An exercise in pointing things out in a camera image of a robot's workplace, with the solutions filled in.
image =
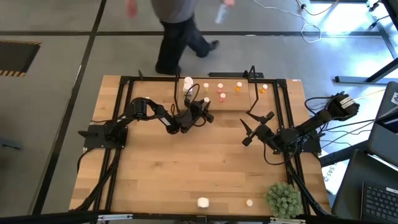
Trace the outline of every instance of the keyboard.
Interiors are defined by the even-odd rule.
[[[363,182],[361,220],[398,224],[398,190]]]

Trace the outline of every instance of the person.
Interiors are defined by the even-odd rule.
[[[138,12],[136,0],[126,0],[127,15],[135,18]],[[176,75],[181,72],[178,65],[186,46],[197,57],[206,57],[216,49],[218,40],[210,43],[203,38],[195,24],[194,11],[198,0],[151,0],[156,16],[164,27],[163,41],[155,70],[157,73]],[[228,7],[233,7],[235,0],[223,0]]]

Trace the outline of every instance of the gray shirt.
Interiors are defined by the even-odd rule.
[[[188,20],[195,12],[197,0],[151,0],[156,16],[168,23]]]

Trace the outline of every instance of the succulent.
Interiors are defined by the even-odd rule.
[[[285,182],[270,186],[264,198],[277,218],[294,218],[302,212],[300,192]]]

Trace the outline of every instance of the yellow black hazard stripe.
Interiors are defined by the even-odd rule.
[[[20,40],[0,40],[0,42],[3,42],[3,43],[17,43],[17,44],[35,44],[35,45],[41,44],[41,42],[20,41]]]
[[[3,71],[0,70],[0,76],[9,76],[9,77],[24,77],[26,73],[24,72],[15,72],[15,71]]]
[[[34,44],[34,45],[41,44],[41,42],[36,42],[36,41],[20,41],[20,40],[0,40],[0,42],[16,43],[16,44]],[[24,77],[25,75],[26,75],[25,72],[0,70],[0,76],[4,76],[4,77]]]

